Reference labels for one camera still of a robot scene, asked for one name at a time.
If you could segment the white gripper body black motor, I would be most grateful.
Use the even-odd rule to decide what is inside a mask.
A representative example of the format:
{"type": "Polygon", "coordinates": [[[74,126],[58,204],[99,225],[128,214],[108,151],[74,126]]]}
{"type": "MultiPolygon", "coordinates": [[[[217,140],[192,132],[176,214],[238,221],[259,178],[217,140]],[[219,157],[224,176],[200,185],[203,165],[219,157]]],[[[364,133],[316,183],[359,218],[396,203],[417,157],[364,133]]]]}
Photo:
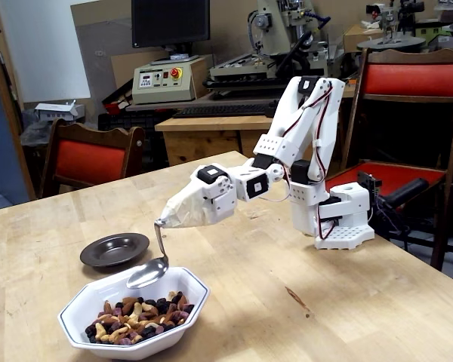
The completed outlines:
{"type": "Polygon", "coordinates": [[[233,177],[219,164],[200,165],[190,175],[190,181],[198,199],[216,199],[222,196],[237,199],[233,177]]]}

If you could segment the white moving gripper finger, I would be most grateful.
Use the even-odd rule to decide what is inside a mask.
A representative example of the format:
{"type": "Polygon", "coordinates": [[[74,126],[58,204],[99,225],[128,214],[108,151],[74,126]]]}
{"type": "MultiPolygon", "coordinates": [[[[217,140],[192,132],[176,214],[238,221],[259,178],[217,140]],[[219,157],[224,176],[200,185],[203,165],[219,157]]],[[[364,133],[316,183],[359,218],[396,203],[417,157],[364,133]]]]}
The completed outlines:
{"type": "Polygon", "coordinates": [[[218,223],[234,214],[237,205],[236,191],[228,191],[205,202],[207,224],[218,223]]]}

